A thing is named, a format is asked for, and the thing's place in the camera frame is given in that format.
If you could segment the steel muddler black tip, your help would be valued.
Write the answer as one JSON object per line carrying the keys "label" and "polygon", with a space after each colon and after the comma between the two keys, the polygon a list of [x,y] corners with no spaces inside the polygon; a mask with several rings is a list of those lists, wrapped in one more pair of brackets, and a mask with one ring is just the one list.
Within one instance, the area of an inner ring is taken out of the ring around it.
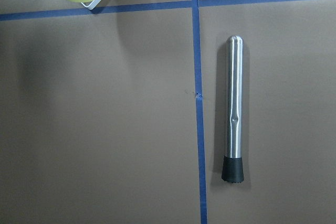
{"label": "steel muddler black tip", "polygon": [[244,168],[242,159],[243,112],[243,39],[230,36],[226,42],[226,141],[222,180],[242,183]]}

